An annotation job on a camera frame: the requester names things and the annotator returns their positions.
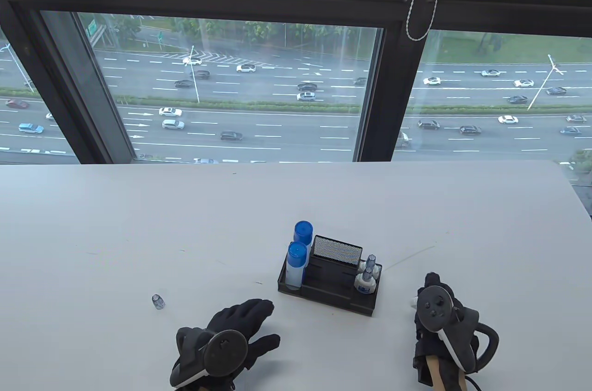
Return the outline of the person's left hand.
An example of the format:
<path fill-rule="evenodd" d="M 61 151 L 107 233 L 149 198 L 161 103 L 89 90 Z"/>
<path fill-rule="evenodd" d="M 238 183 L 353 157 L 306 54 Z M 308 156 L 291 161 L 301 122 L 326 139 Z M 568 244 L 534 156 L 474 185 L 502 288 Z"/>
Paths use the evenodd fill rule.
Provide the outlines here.
<path fill-rule="evenodd" d="M 235 379 L 257 359 L 279 347 L 278 334 L 256 336 L 274 311 L 266 299 L 249 299 L 216 313 L 205 328 L 188 326 L 176 332 L 178 359 L 170 385 L 181 391 L 232 391 Z"/>

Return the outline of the person's right hand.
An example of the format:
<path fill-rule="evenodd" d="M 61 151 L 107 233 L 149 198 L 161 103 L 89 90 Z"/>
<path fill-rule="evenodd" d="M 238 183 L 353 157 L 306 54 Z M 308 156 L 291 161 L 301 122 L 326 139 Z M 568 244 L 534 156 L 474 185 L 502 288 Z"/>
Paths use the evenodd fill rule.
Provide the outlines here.
<path fill-rule="evenodd" d="M 472 339 L 479 323 L 476 311 L 467 309 L 456 298 L 453 290 L 429 272 L 415 299 L 416 329 L 421 335 L 424 355 L 451 360 L 460 370 L 476 370 L 476 353 Z"/>

